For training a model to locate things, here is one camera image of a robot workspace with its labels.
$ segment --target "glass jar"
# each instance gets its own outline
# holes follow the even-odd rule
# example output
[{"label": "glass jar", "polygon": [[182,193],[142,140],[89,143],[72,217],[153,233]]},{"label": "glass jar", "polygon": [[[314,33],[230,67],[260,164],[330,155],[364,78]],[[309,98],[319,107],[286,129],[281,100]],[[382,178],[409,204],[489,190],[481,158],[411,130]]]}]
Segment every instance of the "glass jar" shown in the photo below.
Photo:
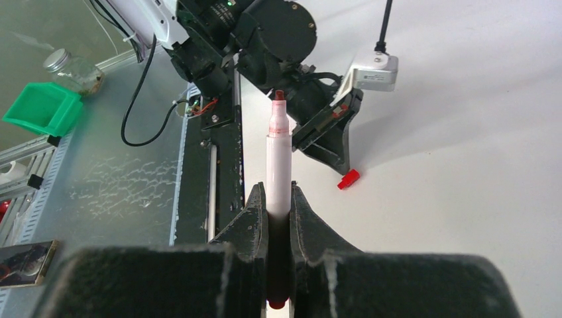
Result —
[{"label": "glass jar", "polygon": [[103,82],[104,74],[97,66],[81,56],[72,56],[63,48],[51,54],[43,67],[51,73],[55,83],[82,96],[96,93]]}]

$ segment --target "jar lid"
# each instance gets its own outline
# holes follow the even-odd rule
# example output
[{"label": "jar lid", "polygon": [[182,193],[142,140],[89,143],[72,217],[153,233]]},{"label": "jar lid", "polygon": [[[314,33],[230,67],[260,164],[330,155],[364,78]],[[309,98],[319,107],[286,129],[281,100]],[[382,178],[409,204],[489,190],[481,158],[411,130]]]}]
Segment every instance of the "jar lid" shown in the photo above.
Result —
[{"label": "jar lid", "polygon": [[49,55],[43,62],[43,67],[50,73],[60,70],[70,60],[70,52],[61,48]]}]

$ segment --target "wires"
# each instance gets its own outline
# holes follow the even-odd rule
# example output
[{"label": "wires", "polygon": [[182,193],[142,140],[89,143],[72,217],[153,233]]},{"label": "wires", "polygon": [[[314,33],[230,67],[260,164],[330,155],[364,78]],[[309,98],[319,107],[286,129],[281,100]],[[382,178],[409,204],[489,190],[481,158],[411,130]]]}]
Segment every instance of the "wires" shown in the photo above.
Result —
[{"label": "wires", "polygon": [[109,39],[109,41],[111,42],[111,45],[113,45],[113,48],[115,49],[115,55],[119,54],[119,50],[117,49],[117,46],[115,45],[115,42],[113,41],[113,39],[111,38],[111,36],[109,35],[109,33],[107,33],[107,30],[105,30],[105,27],[103,26],[103,24],[101,24],[101,22],[99,22],[99,19],[97,18],[97,16],[95,15],[95,13],[88,7],[88,5],[86,4],[86,2],[84,0],[82,0],[82,3],[86,6],[86,8],[88,9],[88,11],[91,13],[91,15],[93,16],[93,18],[97,21],[97,23],[99,24],[99,26],[101,27],[101,29],[103,30],[103,32],[105,33],[105,35],[107,35],[107,38]]},{"label": "wires", "polygon": [[[178,104],[181,104],[181,103],[189,104],[189,101],[187,99],[180,99],[178,101],[174,101],[172,103],[172,106],[168,110],[168,113],[166,114],[166,118],[164,119],[164,122],[162,123],[162,126],[161,126],[160,130],[156,133],[156,135],[154,137],[148,139],[145,142],[140,142],[138,144],[134,144],[134,143],[129,142],[127,140],[127,137],[125,136],[125,129],[127,127],[127,120],[129,120],[129,114],[131,114],[131,109],[133,108],[133,105],[135,104],[135,100],[137,100],[137,96],[139,95],[139,92],[141,91],[142,85],[144,83],[144,79],[146,78],[146,74],[148,73],[148,69],[149,69],[150,65],[152,64],[152,59],[154,58],[154,51],[156,51],[156,35],[154,35],[152,37],[152,46],[150,47],[150,54],[148,55],[148,60],[146,61],[146,65],[144,66],[144,70],[142,71],[142,74],[140,75],[140,79],[139,79],[139,83],[137,84],[137,88],[133,92],[133,96],[131,97],[131,102],[129,103],[129,106],[127,107],[127,111],[125,111],[125,115],[123,116],[123,121],[121,122],[121,140],[127,146],[141,147],[141,146],[146,146],[147,144],[150,144],[151,142],[155,141],[162,134],[164,129],[166,128],[166,125],[168,124],[168,120],[170,119],[170,115],[172,114],[174,109],[178,106]],[[211,109],[210,107],[214,106],[218,101],[219,100],[217,98],[213,99],[213,101],[208,103],[202,110],[193,111],[192,115],[193,116],[202,115],[203,113],[205,113],[206,111]]]},{"label": "wires", "polygon": [[388,19],[390,18],[390,8],[392,7],[392,0],[386,0],[386,8],[384,10],[384,18],[382,19],[382,28],[380,29],[380,38],[376,43],[374,48],[377,52],[382,52],[386,54],[386,42],[384,38],[386,37],[386,28],[388,28]]},{"label": "wires", "polygon": [[203,107],[202,110],[200,110],[200,111],[194,111],[194,112],[192,112],[192,114],[193,114],[194,116],[202,115],[204,112],[206,112],[206,111],[209,109],[209,107],[213,106],[213,105],[216,104],[218,101],[219,101],[219,100],[218,100],[217,98],[215,98],[215,99],[213,99],[212,102],[210,102],[210,103],[208,103],[207,105],[205,105],[205,107]]},{"label": "wires", "polygon": [[142,85],[144,83],[144,79],[146,78],[146,74],[148,73],[148,69],[150,67],[150,65],[152,64],[152,58],[154,57],[154,51],[156,51],[156,35],[154,35],[152,37],[152,46],[150,47],[150,54],[148,55],[148,60],[146,61],[146,65],[144,66],[144,70],[142,71],[142,74],[140,75],[140,79],[139,79],[139,83],[137,84],[137,88],[135,89],[135,92],[133,93],[133,96],[131,97],[131,102],[129,103],[129,106],[127,107],[127,111],[125,112],[125,115],[123,116],[123,122],[121,123],[121,140],[127,145],[127,146],[131,146],[131,147],[140,147],[140,146],[146,146],[147,144],[150,144],[151,142],[155,141],[164,131],[164,128],[166,128],[166,124],[168,124],[168,119],[170,118],[170,115],[172,114],[172,112],[174,111],[174,109],[176,108],[176,106],[178,106],[178,103],[174,103],[170,109],[168,110],[168,113],[166,114],[166,118],[164,119],[164,123],[162,124],[162,127],[160,128],[160,130],[156,133],[156,135],[150,139],[148,139],[145,142],[141,142],[138,144],[133,144],[131,142],[129,142],[127,140],[127,137],[125,137],[125,127],[127,126],[127,119],[129,119],[129,114],[131,113],[131,109],[133,108],[133,105],[135,104],[135,100],[137,99],[137,96],[139,95],[139,92],[141,91]]},{"label": "wires", "polygon": [[[109,24],[113,25],[115,28],[117,28],[119,31],[121,31],[121,33],[123,33],[125,35],[125,38],[130,37],[129,34],[127,33],[127,31],[125,31],[125,29],[119,25],[119,23],[117,22],[117,20],[115,20],[115,18],[109,13],[109,11],[103,6],[101,5],[101,3],[99,2],[99,0],[89,0],[90,5],[93,7],[93,9],[95,10],[95,12],[97,12],[98,15],[100,15],[102,18],[104,18]],[[102,14],[99,11],[99,8],[101,8],[101,10],[104,12],[104,14]],[[131,43],[131,46],[133,47],[133,50],[135,51],[135,55],[137,56],[137,62],[141,63],[142,62],[142,54],[141,54],[141,47],[139,46],[139,44],[133,40],[130,39],[129,41]]]}]

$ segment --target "white table surface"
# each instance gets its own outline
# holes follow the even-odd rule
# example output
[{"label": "white table surface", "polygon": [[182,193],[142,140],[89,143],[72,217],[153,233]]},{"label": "white table surface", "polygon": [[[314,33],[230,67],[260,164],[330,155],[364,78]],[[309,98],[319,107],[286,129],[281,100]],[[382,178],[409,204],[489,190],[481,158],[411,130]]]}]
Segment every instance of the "white table surface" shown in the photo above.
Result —
[{"label": "white table surface", "polygon": [[[374,47],[384,1],[299,3],[319,72]],[[351,125],[362,178],[339,191],[341,176],[298,152],[293,179],[358,248],[485,256],[522,315],[562,317],[562,1],[397,0],[387,43],[396,90],[366,92]],[[265,180],[270,103],[243,90],[249,193]]]}]

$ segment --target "red marker cap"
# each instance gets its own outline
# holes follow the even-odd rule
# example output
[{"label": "red marker cap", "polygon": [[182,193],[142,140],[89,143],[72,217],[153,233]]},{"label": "red marker cap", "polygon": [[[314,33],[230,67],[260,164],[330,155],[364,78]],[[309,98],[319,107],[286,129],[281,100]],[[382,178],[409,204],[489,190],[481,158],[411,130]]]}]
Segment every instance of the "red marker cap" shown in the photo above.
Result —
[{"label": "red marker cap", "polygon": [[337,185],[337,187],[340,190],[347,189],[348,187],[351,187],[351,185],[354,184],[357,180],[359,180],[360,177],[361,175],[357,172],[357,170],[351,169],[345,176],[343,176],[343,178],[341,178],[341,182]]},{"label": "red marker cap", "polygon": [[10,207],[10,200],[0,202],[0,214],[6,213],[9,207]]}]

